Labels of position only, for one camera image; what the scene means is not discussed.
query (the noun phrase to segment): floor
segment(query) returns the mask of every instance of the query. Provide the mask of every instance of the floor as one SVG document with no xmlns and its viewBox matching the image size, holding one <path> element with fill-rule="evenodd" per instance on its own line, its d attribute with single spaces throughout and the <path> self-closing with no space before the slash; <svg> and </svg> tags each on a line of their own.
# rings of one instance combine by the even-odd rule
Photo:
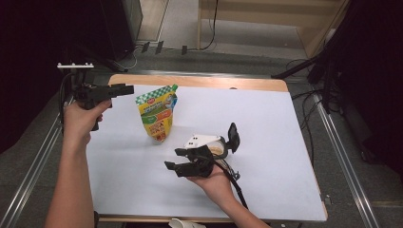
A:
<svg viewBox="0 0 403 228">
<path fill-rule="evenodd" d="M 153 37 L 163 41 L 163 52 L 155 54 L 155 48 L 145 53 L 136 51 L 136 57 L 127 57 L 119 62 L 122 66 L 131 66 L 127 73 L 153 72 L 204 72 L 231 74 L 236 77 L 270 78 L 305 59 L 302 44 L 297 32 L 292 27 L 254 25 L 244 23 L 217 22 L 214 46 L 207 51 L 189 51 L 181 54 L 183 45 L 196 46 L 198 0 L 170 0 L 164 15 L 161 32 L 154 32 Z M 208 20 L 203 22 L 203 44 L 211 38 Z M 105 67 L 94 69 L 96 84 L 105 84 L 112 74 Z M 291 95 L 310 91 L 306 82 L 308 69 L 286 79 Z M 6 153 L 0 155 L 0 215 L 7 211 L 15 190 L 24 179 L 29 166 L 34 160 L 40 140 L 44 139 L 49 127 L 57 116 L 57 96 L 49 101 L 48 106 L 32 122 L 21 141 Z M 309 108 L 315 101 L 310 99 Z M 302 122 L 302 100 L 295 99 L 298 119 Z M 361 158 L 354 136 L 349 126 L 339 113 L 331 114 L 339 137 L 343 142 L 348 158 L 354 166 L 356 175 L 364 189 L 379 227 L 399 227 L 403 223 L 403 185 L 399 177 L 386 165 L 368 164 Z M 338 161 L 334 145 L 316 110 L 309 121 L 315 146 L 315 172 L 319 188 L 326 200 L 329 217 L 324 223 L 307 222 L 303 227 L 369 227 L 356 207 L 352 190 Z M 309 135 L 302 131 L 307 148 L 311 151 Z M 50 202 L 57 177 L 61 137 L 59 136 L 49 154 L 42 174 L 30 193 L 26 207 L 21 212 L 15 227 L 42 227 L 48 203 Z M 273 227 L 298 227 L 295 222 L 273 222 Z M 101 222 L 99 227 L 122 227 L 120 222 Z"/>
</svg>

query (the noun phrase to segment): snack bag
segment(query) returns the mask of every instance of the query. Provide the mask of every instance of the snack bag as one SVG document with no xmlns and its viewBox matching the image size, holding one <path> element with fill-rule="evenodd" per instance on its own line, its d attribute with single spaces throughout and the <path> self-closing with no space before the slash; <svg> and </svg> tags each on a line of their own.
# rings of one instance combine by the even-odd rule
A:
<svg viewBox="0 0 403 228">
<path fill-rule="evenodd" d="M 167 85 L 136 98 L 145 131 L 156 141 L 163 142 L 171 130 L 177 88 Z"/>
</svg>

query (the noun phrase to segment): human arm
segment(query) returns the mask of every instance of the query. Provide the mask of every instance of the human arm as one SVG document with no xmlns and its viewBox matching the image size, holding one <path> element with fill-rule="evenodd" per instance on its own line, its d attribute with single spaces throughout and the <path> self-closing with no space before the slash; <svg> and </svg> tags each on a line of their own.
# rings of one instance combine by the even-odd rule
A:
<svg viewBox="0 0 403 228">
<path fill-rule="evenodd" d="M 188 179 L 202 188 L 207 197 L 215 202 L 239 228 L 270 227 L 237 201 L 229 179 L 218 166 L 214 165 L 208 178 L 191 177 Z"/>
<path fill-rule="evenodd" d="M 86 145 L 95 121 L 110 107 L 110 100 L 90 110 L 73 103 L 65 110 L 65 129 L 59 175 L 46 227 L 94 227 Z"/>
</svg>

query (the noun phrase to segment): human hand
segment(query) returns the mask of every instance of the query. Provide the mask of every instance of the human hand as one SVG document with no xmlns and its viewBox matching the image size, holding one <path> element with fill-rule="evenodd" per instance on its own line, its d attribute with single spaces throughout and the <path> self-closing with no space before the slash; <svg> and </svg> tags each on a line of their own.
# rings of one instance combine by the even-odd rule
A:
<svg viewBox="0 0 403 228">
<path fill-rule="evenodd" d="M 90 110 L 82 108 L 82 104 L 74 102 L 65 108 L 64 142 L 72 145 L 89 143 L 92 127 L 95 121 L 102 120 L 102 113 L 111 105 L 111 101 L 103 101 Z"/>
<path fill-rule="evenodd" d="M 214 165 L 213 171 L 208 178 L 190 177 L 187 179 L 196 183 L 207 197 L 219 207 L 222 207 L 226 202 L 236 200 L 229 179 L 216 165 Z"/>
</svg>

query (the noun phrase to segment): metal rail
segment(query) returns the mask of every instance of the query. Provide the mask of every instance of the metal rail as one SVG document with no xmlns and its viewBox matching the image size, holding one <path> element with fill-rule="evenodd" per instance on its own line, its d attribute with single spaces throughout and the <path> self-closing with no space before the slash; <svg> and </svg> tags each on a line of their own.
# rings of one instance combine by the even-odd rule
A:
<svg viewBox="0 0 403 228">
<path fill-rule="evenodd" d="M 318 95 L 314 95 L 315 102 L 319 102 L 320 98 Z M 364 221 L 365 227 L 367 228 L 376 228 L 379 227 L 379 224 L 376 220 L 374 211 L 368 198 L 365 194 L 364 189 L 362 188 L 358 177 L 354 171 L 353 165 L 350 162 L 350 159 L 347 155 L 346 150 L 344 149 L 343 143 L 338 136 L 335 124 L 333 123 L 331 115 L 328 115 L 323 108 L 322 104 L 317 106 L 320 117 L 326 127 L 326 130 L 329 134 L 330 140 L 332 142 L 333 148 L 335 149 L 336 156 L 338 162 L 340 163 L 341 169 L 344 173 L 347 183 L 349 184 L 350 190 L 352 191 L 355 204 L 358 208 L 359 214 Z"/>
<path fill-rule="evenodd" d="M 0 228 L 14 227 L 17 223 L 17 220 L 29 199 L 30 193 L 35 186 L 35 183 L 38 181 L 42 170 L 44 169 L 50 151 L 53 148 L 53 145 L 55 144 L 60 132 L 61 126 L 59 125 L 59 116 L 57 116 L 34 161 L 32 162 L 28 173 L 16 191 L 9 209 L 0 223 Z"/>
</svg>

